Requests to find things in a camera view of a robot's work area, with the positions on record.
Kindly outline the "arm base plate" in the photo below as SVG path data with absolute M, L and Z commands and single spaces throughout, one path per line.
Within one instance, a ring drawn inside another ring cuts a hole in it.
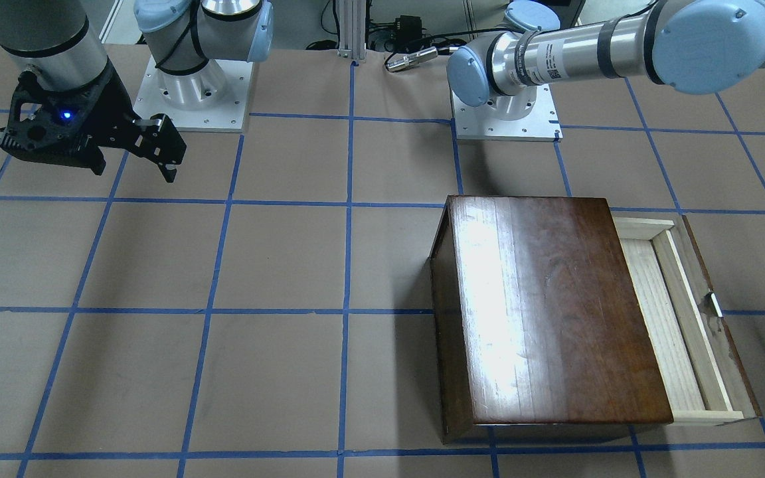
M 527 87 L 521 94 L 493 96 L 479 107 L 450 93 L 459 140 L 559 141 L 562 133 L 549 85 Z
M 255 66 L 210 60 L 200 72 L 173 76 L 151 57 L 133 109 L 143 118 L 164 113 L 180 132 L 243 133 Z

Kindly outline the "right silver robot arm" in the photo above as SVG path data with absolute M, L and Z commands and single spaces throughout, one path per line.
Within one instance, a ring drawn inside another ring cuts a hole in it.
M 226 94 L 219 61 L 263 62 L 274 9 L 268 1 L 137 1 L 167 105 L 191 111 Z M 143 118 L 87 12 L 77 1 L 0 1 L 0 47 L 21 68 L 0 148 L 31 163 L 102 175 L 102 148 L 154 163 L 168 183 L 187 145 L 173 119 Z

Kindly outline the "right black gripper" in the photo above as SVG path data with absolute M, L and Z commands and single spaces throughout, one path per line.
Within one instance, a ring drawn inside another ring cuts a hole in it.
M 166 113 L 155 113 L 143 118 L 137 115 L 131 99 L 116 68 L 106 64 L 97 77 L 97 97 L 82 125 L 95 145 L 125 149 L 137 157 L 157 165 L 164 181 L 173 183 L 177 167 L 182 163 L 187 145 L 172 118 Z M 83 151 L 83 163 L 97 176 L 103 175 L 106 161 L 100 148 Z

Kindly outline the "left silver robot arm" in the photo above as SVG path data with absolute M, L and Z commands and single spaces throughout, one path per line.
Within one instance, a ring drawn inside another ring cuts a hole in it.
M 765 65 L 765 1 L 657 1 L 641 13 L 559 29 L 534 1 L 508 4 L 498 31 L 450 57 L 466 106 L 557 82 L 646 76 L 692 95 L 728 90 Z

